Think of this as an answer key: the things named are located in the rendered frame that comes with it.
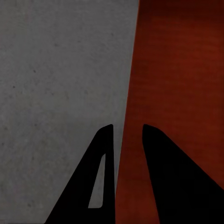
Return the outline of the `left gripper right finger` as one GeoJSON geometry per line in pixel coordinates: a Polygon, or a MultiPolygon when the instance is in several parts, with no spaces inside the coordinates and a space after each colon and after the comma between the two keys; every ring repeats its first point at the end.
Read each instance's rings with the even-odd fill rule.
{"type": "Polygon", "coordinates": [[[163,131],[144,124],[142,143],[160,224],[224,224],[224,190],[163,131]]]}

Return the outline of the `storage box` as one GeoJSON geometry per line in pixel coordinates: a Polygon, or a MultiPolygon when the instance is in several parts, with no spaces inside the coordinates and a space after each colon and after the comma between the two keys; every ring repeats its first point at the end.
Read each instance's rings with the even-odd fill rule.
{"type": "Polygon", "coordinates": [[[224,190],[224,0],[139,0],[115,224],[160,224],[144,124],[224,190]]]}

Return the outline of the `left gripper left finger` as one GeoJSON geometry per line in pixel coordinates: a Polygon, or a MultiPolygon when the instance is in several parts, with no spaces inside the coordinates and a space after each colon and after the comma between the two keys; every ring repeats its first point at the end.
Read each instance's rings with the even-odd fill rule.
{"type": "Polygon", "coordinates": [[[115,224],[113,124],[97,131],[45,224],[115,224]],[[104,154],[103,206],[88,208],[104,154]]]}

